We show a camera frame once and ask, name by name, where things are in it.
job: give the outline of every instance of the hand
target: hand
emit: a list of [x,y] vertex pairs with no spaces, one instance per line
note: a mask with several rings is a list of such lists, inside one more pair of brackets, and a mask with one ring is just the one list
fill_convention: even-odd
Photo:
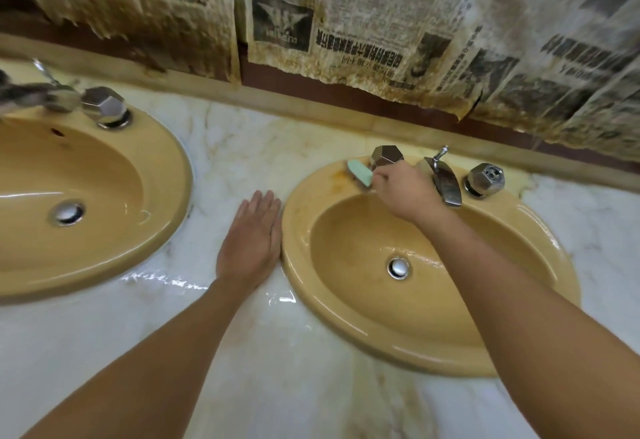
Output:
[[406,161],[377,167],[371,184],[391,213],[414,225],[446,210],[435,184]]
[[216,262],[217,279],[252,292],[273,272],[280,257],[282,217],[273,191],[260,191],[244,200],[222,242]]

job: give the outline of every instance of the logo on newspaper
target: logo on newspaper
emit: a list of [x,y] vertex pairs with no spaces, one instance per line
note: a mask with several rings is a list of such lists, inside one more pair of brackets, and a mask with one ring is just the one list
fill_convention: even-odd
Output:
[[281,0],[252,0],[253,40],[309,50],[314,10]]

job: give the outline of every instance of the right hand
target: right hand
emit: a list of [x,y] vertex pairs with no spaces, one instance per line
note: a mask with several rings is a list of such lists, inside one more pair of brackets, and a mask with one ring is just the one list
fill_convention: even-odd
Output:
[[446,210],[435,184],[406,161],[377,167],[371,185],[391,213],[414,225]]

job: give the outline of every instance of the yellow sink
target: yellow sink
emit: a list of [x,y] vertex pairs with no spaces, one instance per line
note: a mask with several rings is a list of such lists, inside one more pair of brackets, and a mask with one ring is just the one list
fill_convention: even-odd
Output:
[[148,114],[98,127],[80,111],[0,118],[0,296],[122,273],[178,228],[191,194],[180,143]]
[[[467,173],[452,169],[458,181]],[[462,208],[450,211],[531,275],[580,304],[570,258],[514,195],[501,191],[476,200],[463,194]],[[428,239],[393,216],[375,194],[364,193],[343,161],[316,171],[294,190],[284,209],[283,235],[284,269],[293,288],[342,335],[421,370],[496,375],[465,303]],[[406,279],[392,278],[388,264],[393,258],[409,263]]]

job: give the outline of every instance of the left hand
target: left hand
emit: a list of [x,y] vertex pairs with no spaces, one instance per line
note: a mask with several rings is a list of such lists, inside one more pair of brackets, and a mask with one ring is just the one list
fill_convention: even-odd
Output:
[[256,191],[242,202],[218,253],[217,279],[249,294],[271,275],[282,243],[281,204],[273,191]]

